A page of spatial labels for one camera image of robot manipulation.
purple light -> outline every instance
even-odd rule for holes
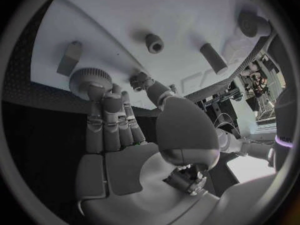
[[[287,147],[287,148],[293,147],[293,144],[291,142],[281,141],[277,135],[275,136],[275,141],[276,141],[276,143],[278,143],[279,145],[281,145],[283,147]]]

wire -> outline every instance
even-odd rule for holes
[[[232,126],[236,130],[237,134],[240,137],[242,137],[239,130],[235,126],[233,126],[230,122],[227,122],[227,121],[221,122],[218,126],[216,126],[216,129],[218,129],[219,127],[221,127],[222,125],[225,125],[225,124],[228,124],[228,125]]]
[[[221,117],[222,115],[227,115],[227,116],[230,118],[232,125],[235,124],[234,121],[233,121],[233,119],[232,119],[232,117],[231,117],[228,113],[222,112],[219,116],[217,116],[216,120],[214,121],[214,123],[213,123],[213,126],[214,126],[214,127],[215,127],[216,122],[218,121],[219,117]]]

cable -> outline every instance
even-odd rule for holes
[[[232,122],[232,125],[235,124],[234,121],[233,121],[233,119],[232,119],[232,117],[231,117],[228,113],[222,112],[222,113],[216,118],[216,120],[214,121],[213,126],[216,125],[216,122],[218,121],[219,117],[221,117],[221,115],[227,115],[227,116],[230,118],[230,120],[231,120],[231,122]]]
[[[240,137],[242,137],[241,134],[240,134],[240,132],[239,132],[239,130],[235,126],[233,126],[231,123],[229,123],[227,121],[221,122],[218,126],[216,126],[216,129],[218,129],[219,127],[221,127],[222,125],[225,125],[225,124],[228,124],[228,125],[232,126],[236,130],[237,134]]]

